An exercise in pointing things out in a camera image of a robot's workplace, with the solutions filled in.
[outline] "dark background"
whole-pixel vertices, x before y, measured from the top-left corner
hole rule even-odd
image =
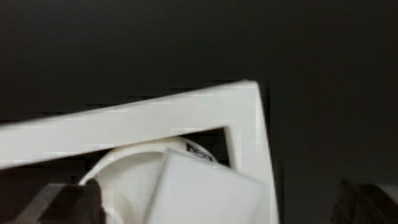
[[[269,81],[285,224],[398,182],[396,0],[0,0],[0,120]]]

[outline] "white plastic piece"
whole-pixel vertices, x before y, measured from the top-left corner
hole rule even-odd
[[[101,158],[79,185],[85,184],[88,179],[97,180],[106,224],[143,224],[163,154],[168,150],[191,154],[186,152],[186,144],[193,145],[202,154],[209,155],[191,141],[172,137],[118,147]]]
[[[262,193],[257,181],[172,150],[145,224],[252,224]]]
[[[0,169],[216,128],[230,168],[266,184],[255,224],[277,224],[271,163],[255,82],[205,88],[0,128]]]

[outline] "white frame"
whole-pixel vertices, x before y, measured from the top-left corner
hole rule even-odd
[[[271,162],[255,82],[0,127],[0,169],[216,128],[225,129],[230,168],[266,184],[255,224],[277,224]]]

